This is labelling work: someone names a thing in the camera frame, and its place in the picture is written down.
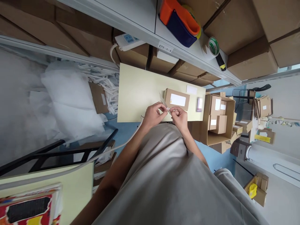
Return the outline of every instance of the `white card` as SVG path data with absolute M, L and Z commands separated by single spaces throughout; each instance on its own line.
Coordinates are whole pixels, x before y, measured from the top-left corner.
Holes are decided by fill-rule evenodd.
M 185 106 L 185 100 L 186 100 L 186 97 L 176 95 L 176 94 L 171 94 L 170 104 Z

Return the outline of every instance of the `yellow label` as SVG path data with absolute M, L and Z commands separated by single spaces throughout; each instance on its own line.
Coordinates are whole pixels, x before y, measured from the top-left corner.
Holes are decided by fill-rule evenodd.
M 270 137 L 264 137 L 264 136 L 260 136 L 260 135 L 255 135 L 254 136 L 255 139 L 260 140 L 260 141 L 264 141 L 264 142 L 271 142 L 271 138 Z

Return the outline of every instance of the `paper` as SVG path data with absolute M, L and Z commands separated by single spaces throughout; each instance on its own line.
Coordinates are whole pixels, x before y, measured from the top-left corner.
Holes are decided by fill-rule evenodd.
M 194 95 L 196 95 L 197 94 L 197 90 L 198 89 L 196 87 L 187 85 L 187 93 L 188 94 L 194 94 Z
M 215 110 L 220 110 L 220 105 L 221 105 L 221 100 L 220 99 L 216 99 Z
M 186 100 L 186 97 L 176 95 L 176 94 L 171 94 L 170 104 L 185 106 L 185 100 Z
M 210 125 L 211 125 L 211 126 L 217 125 L 217 120 L 210 120 Z

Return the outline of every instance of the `table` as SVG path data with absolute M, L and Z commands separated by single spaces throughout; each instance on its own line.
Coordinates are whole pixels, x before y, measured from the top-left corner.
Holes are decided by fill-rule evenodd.
M 197 88 L 197 95 L 190 94 L 187 120 L 202 121 L 205 88 L 121 63 L 117 121 L 140 122 L 148 106 L 161 102 L 163 91 L 170 88 L 186 93 L 187 85 Z M 197 97 L 202 98 L 202 112 L 196 112 Z M 171 115 L 163 121 L 172 121 Z
M 76 166 L 61 167 L 58 169 L 27 173 L 20 176 L 5 177 L 0 179 L 0 184 L 58 173 Z M 61 182 L 63 209 L 59 224 L 69 225 L 92 197 L 93 169 L 94 163 L 90 163 L 85 167 L 64 176 L 1 190 L 0 198 Z

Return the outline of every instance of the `open cardboard box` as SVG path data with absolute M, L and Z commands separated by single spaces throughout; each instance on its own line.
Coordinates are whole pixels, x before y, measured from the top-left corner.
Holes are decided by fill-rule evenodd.
M 235 100 L 221 97 L 222 101 L 226 102 L 227 126 L 226 132 L 223 134 L 215 134 L 208 130 L 209 127 L 209 110 L 212 103 L 212 96 L 205 96 L 203 121 L 193 121 L 189 123 L 189 129 L 196 141 L 202 142 L 205 145 L 214 145 L 221 142 L 229 141 L 232 137 L 233 115 L 235 109 Z

